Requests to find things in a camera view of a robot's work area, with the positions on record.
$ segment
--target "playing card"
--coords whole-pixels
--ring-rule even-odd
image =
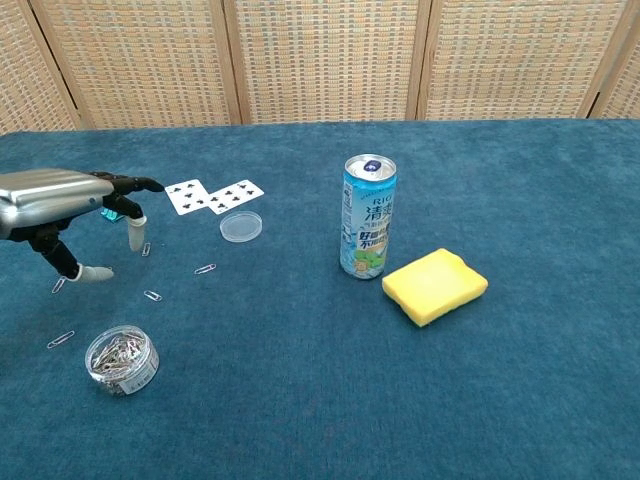
[[[178,215],[191,213],[209,205],[209,197],[200,180],[189,180],[165,188]]]
[[[216,215],[253,200],[264,192],[250,180],[242,180],[209,194],[209,208]]]

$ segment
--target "container of paper clips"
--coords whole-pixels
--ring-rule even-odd
[[[85,355],[89,375],[113,395],[131,395],[151,381],[158,353],[138,327],[122,325],[99,335]]]

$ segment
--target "blue drink can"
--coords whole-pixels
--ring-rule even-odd
[[[396,188],[396,164],[380,155],[357,155],[344,165],[340,264],[357,278],[384,270]]]

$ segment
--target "silver paper clip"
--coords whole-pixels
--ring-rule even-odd
[[[51,293],[58,293],[62,288],[62,285],[64,285],[64,282],[66,281],[67,279],[65,277],[60,277],[56,284],[53,286],[53,290],[51,290]]]
[[[216,268],[216,264],[210,263],[209,265],[205,265],[204,267],[196,268],[193,271],[193,273],[196,275],[200,275],[201,273],[207,273],[207,272],[210,272],[211,270],[215,270],[215,268]]]
[[[160,295],[158,295],[156,292],[152,292],[151,290],[145,290],[144,296],[150,298],[154,302],[159,302],[160,300],[162,300],[162,297]]]
[[[58,345],[60,345],[61,343],[66,342],[67,340],[69,340],[71,337],[73,337],[76,334],[75,331],[71,330],[70,332],[65,333],[64,335],[60,335],[58,338],[56,338],[55,340],[51,340],[49,343],[47,343],[47,348],[50,350],[53,347],[57,347]]]

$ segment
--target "table surface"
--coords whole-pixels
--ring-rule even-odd
[[[365,152],[398,166],[386,271],[445,247],[488,279],[481,298],[420,329],[380,278],[340,269],[343,165]],[[3,478],[640,476],[640,122],[0,137],[1,173],[40,167],[211,192],[250,179],[265,195],[244,209],[264,225],[232,244],[223,216],[134,193],[151,255],[128,249],[125,222],[83,215],[61,238],[115,277],[55,295],[28,244],[0,242]],[[122,324],[160,367],[118,398],[84,354]]]

